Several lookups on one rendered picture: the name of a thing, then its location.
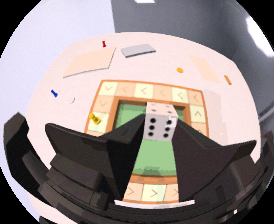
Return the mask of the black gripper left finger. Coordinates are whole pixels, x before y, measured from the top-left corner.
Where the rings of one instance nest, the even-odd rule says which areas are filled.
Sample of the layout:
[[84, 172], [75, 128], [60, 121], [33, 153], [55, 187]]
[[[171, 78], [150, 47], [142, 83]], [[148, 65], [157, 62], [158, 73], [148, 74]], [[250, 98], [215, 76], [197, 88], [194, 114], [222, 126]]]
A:
[[45, 135], [56, 153], [105, 175], [114, 200], [122, 201], [141, 149], [146, 113], [101, 136], [86, 135], [56, 123], [45, 123]]

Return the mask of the orange flat disc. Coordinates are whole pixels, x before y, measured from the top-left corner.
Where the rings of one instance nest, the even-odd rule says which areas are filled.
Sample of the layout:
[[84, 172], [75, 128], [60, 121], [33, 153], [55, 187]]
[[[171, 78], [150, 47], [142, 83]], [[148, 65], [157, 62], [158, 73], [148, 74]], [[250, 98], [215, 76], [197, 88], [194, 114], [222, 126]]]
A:
[[182, 72], [184, 72], [184, 69], [182, 69], [182, 68], [177, 68], [176, 71], [182, 73]]

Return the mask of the white die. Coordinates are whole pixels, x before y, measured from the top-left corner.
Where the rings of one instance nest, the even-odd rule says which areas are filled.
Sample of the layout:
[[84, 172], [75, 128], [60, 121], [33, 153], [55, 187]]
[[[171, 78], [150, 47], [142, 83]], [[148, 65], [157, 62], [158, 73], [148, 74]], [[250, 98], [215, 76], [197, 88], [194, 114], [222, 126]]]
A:
[[142, 139], [172, 141], [178, 115], [173, 105], [148, 101]]

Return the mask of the yellow game pawn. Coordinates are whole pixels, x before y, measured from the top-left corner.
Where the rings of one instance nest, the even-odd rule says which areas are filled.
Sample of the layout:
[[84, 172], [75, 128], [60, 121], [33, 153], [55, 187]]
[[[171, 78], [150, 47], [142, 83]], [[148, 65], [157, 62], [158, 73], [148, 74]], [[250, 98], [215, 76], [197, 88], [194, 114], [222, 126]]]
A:
[[100, 124], [101, 123], [100, 117], [94, 116], [94, 113], [90, 113], [89, 119], [93, 120], [93, 123], [96, 123], [96, 124]]

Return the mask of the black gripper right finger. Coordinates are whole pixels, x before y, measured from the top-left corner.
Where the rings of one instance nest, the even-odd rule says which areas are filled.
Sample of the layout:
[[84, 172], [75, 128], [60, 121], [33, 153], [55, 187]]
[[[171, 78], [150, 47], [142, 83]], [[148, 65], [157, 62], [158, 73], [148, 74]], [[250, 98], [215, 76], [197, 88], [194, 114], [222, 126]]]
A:
[[194, 200], [194, 196], [213, 183], [233, 161], [251, 155], [257, 140], [221, 145], [210, 140], [178, 119], [172, 139], [176, 161], [178, 204]]

